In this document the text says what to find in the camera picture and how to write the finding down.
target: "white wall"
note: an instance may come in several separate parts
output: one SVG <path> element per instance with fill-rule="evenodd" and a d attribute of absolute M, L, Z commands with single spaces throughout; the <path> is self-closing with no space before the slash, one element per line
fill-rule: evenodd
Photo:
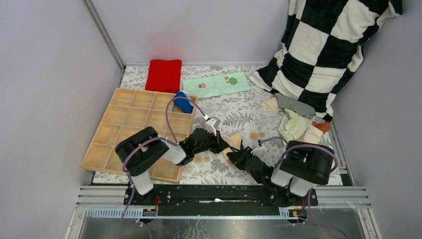
<path fill-rule="evenodd" d="M 422 1 L 403 8 L 365 46 L 334 102 L 354 178 L 368 189 L 384 239 L 422 232 Z"/>
<path fill-rule="evenodd" d="M 80 0 L 1 1 L 0 55 L 0 238 L 62 238 L 119 69 Z"/>
<path fill-rule="evenodd" d="M 281 48 L 288 0 L 94 0 L 126 65 L 267 64 Z"/>

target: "wooden compartment box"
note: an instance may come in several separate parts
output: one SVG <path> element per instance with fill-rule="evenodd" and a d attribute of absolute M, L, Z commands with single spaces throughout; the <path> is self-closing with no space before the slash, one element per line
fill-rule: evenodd
<path fill-rule="evenodd" d="M 152 126 L 160 136 L 173 137 L 166 123 L 166 106 L 175 94 L 117 88 L 93 140 L 85 154 L 81 167 L 98 172 L 123 174 L 122 162 L 115 147 L 143 128 Z M 178 141 L 191 133 L 196 108 L 185 114 L 173 103 L 169 106 L 169 122 Z M 151 179 L 179 183 L 183 167 L 160 158 L 148 171 Z"/>

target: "red cloth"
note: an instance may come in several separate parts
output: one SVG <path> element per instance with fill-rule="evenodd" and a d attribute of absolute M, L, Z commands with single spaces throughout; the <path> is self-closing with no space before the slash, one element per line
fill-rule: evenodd
<path fill-rule="evenodd" d="M 145 89 L 167 93 L 179 92 L 181 70 L 181 60 L 151 60 Z"/>

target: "floral tablecloth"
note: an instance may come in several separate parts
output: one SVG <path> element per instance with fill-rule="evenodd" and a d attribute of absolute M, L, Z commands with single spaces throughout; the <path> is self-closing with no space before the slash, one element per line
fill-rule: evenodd
<path fill-rule="evenodd" d="M 261 66 L 183 66 L 182 80 L 209 77 L 234 72 L 244 72 L 246 77 Z M 144 90 L 148 77 L 148 66 L 127 66 L 121 87 Z M 199 106 L 210 117 L 217 117 L 221 123 L 218 126 L 222 137 L 230 137 L 234 133 L 241 134 L 244 146 L 253 146 L 258 139 L 279 136 L 278 127 L 284 116 L 281 112 L 264 112 L 262 102 L 271 94 L 249 82 L 250 91 L 230 95 L 199 99 Z M 196 111 L 193 128 L 204 127 L 204 119 Z M 326 133 L 322 145 L 331 147 Z M 260 157 L 267 165 L 274 165 L 284 152 L 280 140 L 265 143 L 268 152 Z M 96 172 L 93 183 L 127 183 L 126 176 Z M 231 184 L 254 185 L 256 182 L 245 171 L 238 170 L 227 162 L 221 154 L 204 152 L 197 155 L 193 162 L 183 169 L 180 184 Z M 331 173 L 329 185 L 343 185 L 340 172 L 336 169 Z"/>

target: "black and white checkered towel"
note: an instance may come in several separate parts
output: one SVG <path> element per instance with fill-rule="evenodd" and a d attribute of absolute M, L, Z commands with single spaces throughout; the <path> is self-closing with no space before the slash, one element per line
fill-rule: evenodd
<path fill-rule="evenodd" d="M 330 105 L 362 63 L 362 45 L 400 14 L 401 0 L 290 0 L 282 49 L 249 79 L 331 121 Z"/>

